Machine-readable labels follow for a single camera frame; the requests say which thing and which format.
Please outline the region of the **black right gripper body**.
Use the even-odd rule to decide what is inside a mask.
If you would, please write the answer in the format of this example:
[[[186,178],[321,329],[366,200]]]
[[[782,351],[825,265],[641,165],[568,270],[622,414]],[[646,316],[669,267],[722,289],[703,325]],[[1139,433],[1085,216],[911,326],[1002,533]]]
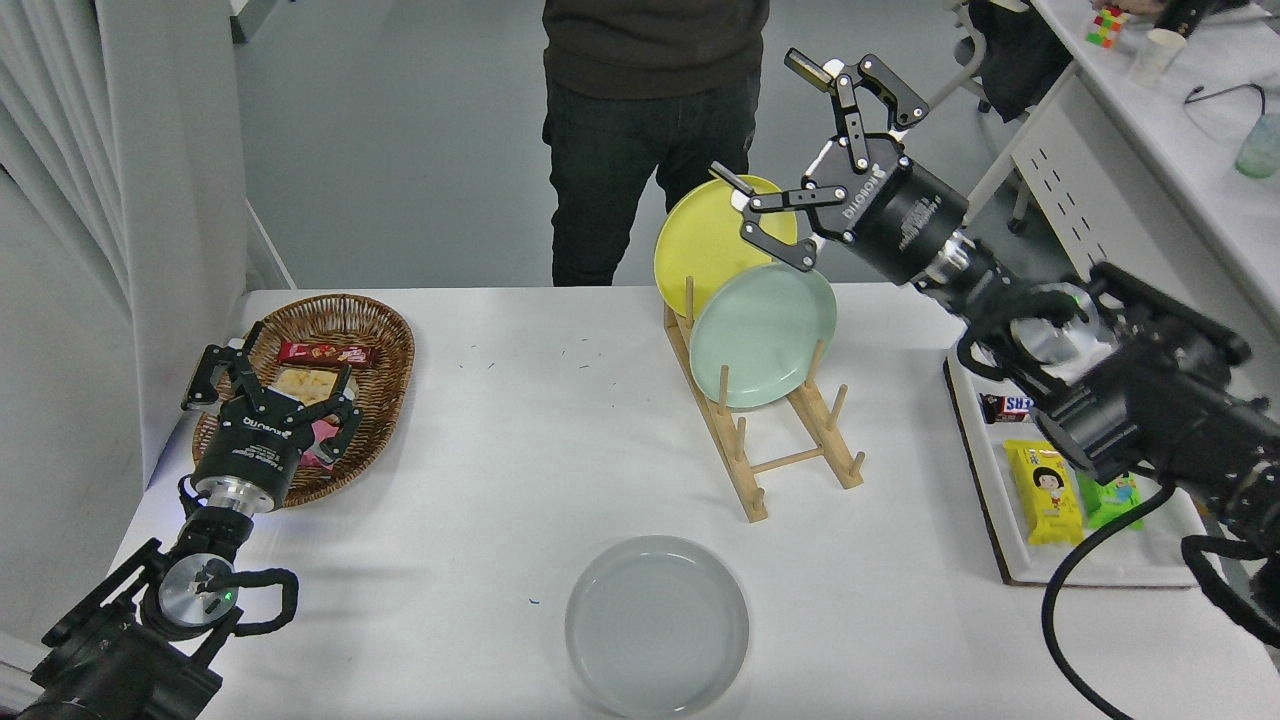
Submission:
[[[819,188],[841,187],[845,197],[805,214],[819,237],[845,245],[887,281],[905,284],[960,228],[968,200],[905,158],[895,138],[872,138],[869,154],[867,172],[856,173],[849,150],[831,138],[805,179]]]

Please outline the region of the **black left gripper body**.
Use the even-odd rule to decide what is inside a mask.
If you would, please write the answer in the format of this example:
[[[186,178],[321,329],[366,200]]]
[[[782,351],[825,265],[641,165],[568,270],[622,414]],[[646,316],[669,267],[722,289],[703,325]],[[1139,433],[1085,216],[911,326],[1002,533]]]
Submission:
[[[246,396],[225,401],[218,427],[195,468],[195,489],[210,496],[219,484],[252,486],[262,496],[285,496],[305,450],[314,443],[315,413],[278,392],[265,410]]]

